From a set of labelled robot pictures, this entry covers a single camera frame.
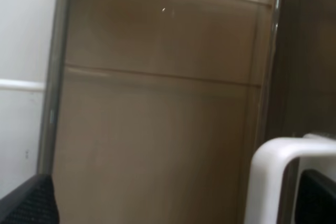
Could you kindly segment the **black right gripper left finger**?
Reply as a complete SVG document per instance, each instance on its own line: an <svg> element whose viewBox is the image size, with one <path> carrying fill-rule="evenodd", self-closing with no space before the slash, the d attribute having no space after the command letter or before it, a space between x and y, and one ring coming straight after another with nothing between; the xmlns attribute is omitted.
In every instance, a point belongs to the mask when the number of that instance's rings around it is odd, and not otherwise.
<svg viewBox="0 0 336 224"><path fill-rule="evenodd" d="M2 198L1 223L60 223L52 177L35 175Z"/></svg>

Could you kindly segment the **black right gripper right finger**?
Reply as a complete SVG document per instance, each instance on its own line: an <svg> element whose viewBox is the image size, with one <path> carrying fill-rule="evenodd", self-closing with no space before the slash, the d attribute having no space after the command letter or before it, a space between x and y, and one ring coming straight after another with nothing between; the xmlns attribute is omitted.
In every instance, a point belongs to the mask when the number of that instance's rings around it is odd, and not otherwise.
<svg viewBox="0 0 336 224"><path fill-rule="evenodd" d="M335 178L317 169L300 171L291 223L335 223Z"/></svg>

